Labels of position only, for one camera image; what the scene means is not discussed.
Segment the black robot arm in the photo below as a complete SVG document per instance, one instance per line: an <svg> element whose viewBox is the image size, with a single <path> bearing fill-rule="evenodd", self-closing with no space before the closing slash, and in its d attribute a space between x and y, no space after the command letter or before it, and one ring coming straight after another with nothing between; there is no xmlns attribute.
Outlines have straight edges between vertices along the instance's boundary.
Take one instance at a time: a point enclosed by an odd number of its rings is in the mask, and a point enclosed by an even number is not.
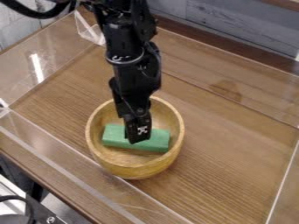
<svg viewBox="0 0 299 224"><path fill-rule="evenodd" d="M113 68L108 81L124 135L135 144L151 138L151 95L161 86L161 56L152 41L157 21L147 0L83 0L92 7Z"/></svg>

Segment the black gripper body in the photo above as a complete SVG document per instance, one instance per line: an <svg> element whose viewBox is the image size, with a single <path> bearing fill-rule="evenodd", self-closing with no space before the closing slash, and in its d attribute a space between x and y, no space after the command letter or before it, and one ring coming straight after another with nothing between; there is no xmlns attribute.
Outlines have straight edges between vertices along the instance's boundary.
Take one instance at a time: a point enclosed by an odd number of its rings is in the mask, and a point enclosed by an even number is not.
<svg viewBox="0 0 299 224"><path fill-rule="evenodd" d="M161 86L161 56L159 52L145 52L140 59L131 56L108 55L115 77L108 85L116 104L119 117L136 115L151 108L149 96Z"/></svg>

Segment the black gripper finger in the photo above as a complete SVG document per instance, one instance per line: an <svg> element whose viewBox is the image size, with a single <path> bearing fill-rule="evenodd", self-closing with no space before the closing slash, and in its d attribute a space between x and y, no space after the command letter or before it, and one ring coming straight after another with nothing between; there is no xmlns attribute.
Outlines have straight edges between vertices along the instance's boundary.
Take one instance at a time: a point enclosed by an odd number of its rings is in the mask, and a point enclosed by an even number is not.
<svg viewBox="0 0 299 224"><path fill-rule="evenodd" d="M124 116L125 139L131 144L136 144L151 138L152 117L147 113L139 117Z"/></svg>

